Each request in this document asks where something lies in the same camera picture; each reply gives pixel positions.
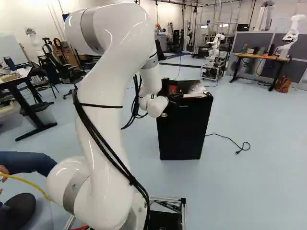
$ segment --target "red object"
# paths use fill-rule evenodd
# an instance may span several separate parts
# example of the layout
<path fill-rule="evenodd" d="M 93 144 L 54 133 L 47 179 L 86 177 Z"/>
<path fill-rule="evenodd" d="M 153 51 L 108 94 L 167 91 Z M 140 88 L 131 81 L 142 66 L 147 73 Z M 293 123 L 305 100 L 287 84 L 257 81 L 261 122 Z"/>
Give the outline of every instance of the red object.
<path fill-rule="evenodd" d="M 169 94 L 176 94 L 177 93 L 177 86 L 176 85 L 170 85 L 169 88 Z"/>
<path fill-rule="evenodd" d="M 83 226 L 81 228 L 77 228 L 77 229 L 71 229 L 71 230 L 85 230 L 85 229 L 88 229 L 90 226 L 86 225 L 86 226 Z"/>

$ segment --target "person's hand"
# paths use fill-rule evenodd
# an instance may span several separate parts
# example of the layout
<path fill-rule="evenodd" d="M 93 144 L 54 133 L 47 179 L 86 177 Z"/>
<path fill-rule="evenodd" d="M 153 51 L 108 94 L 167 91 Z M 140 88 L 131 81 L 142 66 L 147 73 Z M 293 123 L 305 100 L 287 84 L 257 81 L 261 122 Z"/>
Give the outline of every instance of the person's hand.
<path fill-rule="evenodd" d="M 4 174 L 10 174 L 10 172 L 5 168 L 4 165 L 0 165 L 0 173 L 4 173 Z M 7 177 L 3 177 L 2 179 L 2 183 L 4 183 L 8 178 Z"/>

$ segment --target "yellow cable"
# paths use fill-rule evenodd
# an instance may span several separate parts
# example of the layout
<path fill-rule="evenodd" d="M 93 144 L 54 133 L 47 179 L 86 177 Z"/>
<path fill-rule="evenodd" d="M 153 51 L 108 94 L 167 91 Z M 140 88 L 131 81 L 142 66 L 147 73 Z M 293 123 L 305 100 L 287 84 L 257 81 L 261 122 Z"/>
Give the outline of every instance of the yellow cable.
<path fill-rule="evenodd" d="M 47 200 L 51 201 L 51 199 L 49 198 L 49 196 L 47 196 L 47 194 L 45 193 L 45 191 L 43 189 L 41 189 L 38 185 L 36 185 L 36 184 L 26 180 L 26 179 L 23 179 L 23 178 L 20 178 L 20 177 L 17 177 L 17 176 L 7 175 L 7 174 L 4 174 L 4 173 L 0 173 L 0 176 L 8 177 L 8 178 L 12 178 L 12 179 L 15 179 L 15 180 L 18 180 L 18 181 L 25 182 L 25 183 L 33 186 L 34 188 L 38 189 L 44 195 L 44 197 Z"/>

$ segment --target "black desk leg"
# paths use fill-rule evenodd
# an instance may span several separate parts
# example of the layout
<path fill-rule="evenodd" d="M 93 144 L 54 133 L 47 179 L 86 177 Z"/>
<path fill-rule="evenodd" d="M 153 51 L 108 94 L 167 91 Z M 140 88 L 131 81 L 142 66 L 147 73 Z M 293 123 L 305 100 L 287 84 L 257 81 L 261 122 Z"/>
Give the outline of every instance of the black desk leg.
<path fill-rule="evenodd" d="M 274 78 L 273 83 L 272 83 L 272 85 L 271 85 L 270 88 L 269 88 L 269 91 L 270 91 L 270 92 L 271 92 L 273 89 L 276 89 L 276 82 L 277 82 L 277 80 L 278 80 L 278 78 L 279 78 L 279 75 L 280 75 L 280 73 L 281 73 L 281 71 L 282 71 L 282 68 L 283 68 L 283 62 L 282 62 L 282 61 L 278 61 L 278 62 L 280 63 L 280 66 L 279 66 L 279 69 L 278 69 L 278 71 L 277 71 L 276 77 Z"/>
<path fill-rule="evenodd" d="M 16 101 L 18 101 L 18 103 L 20 104 L 20 106 L 25 110 L 26 114 L 33 120 L 33 122 L 36 125 L 36 129 L 32 130 L 31 132 L 28 132 L 18 138 L 16 138 L 16 141 L 19 141 L 21 139 L 27 138 L 29 136 L 32 136 L 36 133 L 39 133 L 43 130 L 46 130 L 48 128 L 51 128 L 53 126 L 56 126 L 57 123 L 50 123 L 47 125 L 44 125 L 43 122 L 39 119 L 39 117 L 37 116 L 37 114 L 33 111 L 33 109 L 31 108 L 31 106 L 28 104 L 28 102 L 24 99 L 24 97 L 21 95 L 20 91 L 17 89 L 16 86 L 10 86 L 8 87 L 8 89 L 10 90 L 10 92 L 12 93 L 12 95 L 14 96 L 14 98 L 16 99 Z"/>
<path fill-rule="evenodd" d="M 33 94 L 34 98 L 38 101 L 38 103 L 42 103 L 43 100 L 41 99 L 41 97 L 39 96 L 39 93 L 37 92 L 36 88 L 32 85 L 32 83 L 30 82 L 30 80 L 27 80 L 25 82 L 29 88 L 29 90 L 31 91 L 31 93 Z"/>
<path fill-rule="evenodd" d="M 238 70 L 239 70 L 239 67 L 240 67 L 240 64 L 241 64 L 241 59 L 242 59 L 242 57 L 238 57 L 238 61 L 236 61 L 236 69 L 235 69 L 233 78 L 230 80 L 230 83 L 237 80 L 236 75 L 238 74 Z"/>

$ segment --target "brown bag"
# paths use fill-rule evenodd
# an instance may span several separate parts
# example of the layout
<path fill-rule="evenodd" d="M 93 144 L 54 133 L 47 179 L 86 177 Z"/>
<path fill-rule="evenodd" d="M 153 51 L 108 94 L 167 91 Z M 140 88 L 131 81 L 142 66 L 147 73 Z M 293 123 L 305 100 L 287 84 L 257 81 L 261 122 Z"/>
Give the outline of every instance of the brown bag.
<path fill-rule="evenodd" d="M 288 93 L 291 83 L 292 83 L 291 79 L 287 78 L 285 75 L 279 77 L 276 82 L 276 91 L 282 93 Z"/>

